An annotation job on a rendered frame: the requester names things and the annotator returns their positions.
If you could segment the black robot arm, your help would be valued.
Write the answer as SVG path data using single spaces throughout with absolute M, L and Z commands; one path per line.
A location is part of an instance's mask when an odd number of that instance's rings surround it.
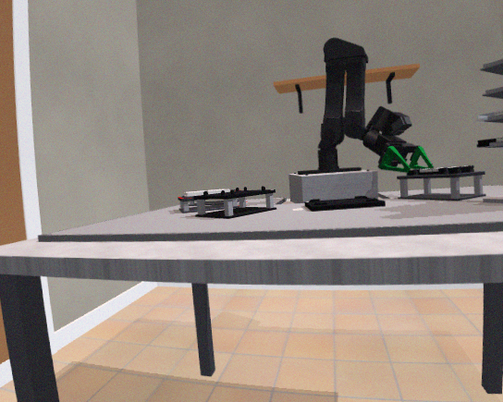
M 318 170 L 298 171 L 298 175 L 362 171 L 361 167 L 339 169 L 337 145 L 344 140 L 345 135 L 363 140 L 363 145 L 373 152 L 374 146 L 383 151 L 388 142 L 407 143 L 397 136 L 412 126 L 409 116 L 390 112 L 385 107 L 379 106 L 365 127 L 364 94 L 367 54 L 363 47 L 339 38 L 331 38 L 325 43 L 324 54 L 325 114 L 323 124 L 321 124 L 321 141 L 318 145 L 319 167 Z M 346 107 L 345 117 L 343 117 L 346 72 Z

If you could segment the white rectangular plate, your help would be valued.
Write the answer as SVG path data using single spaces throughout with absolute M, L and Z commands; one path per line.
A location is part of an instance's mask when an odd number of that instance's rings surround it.
M 221 193 L 221 191 L 224 191 L 224 192 L 230 192 L 230 189 L 213 189 L 213 190 L 207 190 L 208 191 L 208 194 L 216 194 L 216 193 Z M 202 191 L 191 191 L 191 192 L 185 192 L 185 197 L 188 197 L 188 196 L 199 196 L 199 195 L 203 195 L 203 192 L 205 190 L 202 190 Z

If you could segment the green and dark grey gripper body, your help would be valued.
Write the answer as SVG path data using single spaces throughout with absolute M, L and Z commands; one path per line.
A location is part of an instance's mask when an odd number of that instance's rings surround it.
M 381 149 L 377 148 L 376 146 L 374 146 L 374 152 L 376 154 L 378 154 L 380 156 L 380 159 L 378 161 L 379 165 L 378 167 L 380 167 L 380 164 L 382 163 L 382 160 L 384 158 L 384 155 L 386 153 L 386 150 L 389 146 L 394 146 L 397 151 L 400 153 L 400 155 L 404 158 L 404 160 L 407 162 L 408 159 L 406 159 L 406 156 L 408 153 L 412 152 L 412 155 L 411 155 L 411 158 L 410 160 L 412 159 L 412 156 L 414 155 L 416 149 L 418 146 L 415 146 L 413 145 L 412 143 L 393 143 L 393 142 L 388 142 L 386 143 L 385 147 L 384 147 L 384 150 L 382 151 Z M 393 160 L 392 160 L 392 163 L 391 163 L 391 166 L 393 167 L 397 167 L 397 165 L 400 164 L 400 162 L 395 158 L 393 157 Z

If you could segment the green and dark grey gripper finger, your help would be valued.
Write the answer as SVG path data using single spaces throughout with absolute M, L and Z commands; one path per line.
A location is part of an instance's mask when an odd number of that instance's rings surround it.
M 398 159 L 400 161 L 400 163 L 404 166 L 404 168 L 390 166 L 390 164 L 393 160 L 393 157 Z M 384 155 L 384 158 L 383 158 L 382 163 L 380 164 L 379 168 L 382 170 L 398 171 L 398 172 L 404 172 L 404 173 L 409 173 L 409 171 L 411 169 L 394 146 L 389 146 L 387 148 L 386 153 Z
M 425 166 L 419 166 L 418 165 L 418 160 L 419 160 L 419 157 L 420 155 L 422 156 L 422 158 L 424 159 L 424 161 L 427 163 L 428 167 L 425 167 Z M 418 146 L 414 155 L 412 156 L 412 159 L 411 159 L 411 163 L 409 165 L 410 168 L 412 169 L 426 169 L 426 168 L 434 168 L 433 165 L 431 164 L 431 162 L 429 161 L 423 147 L 420 147 Z

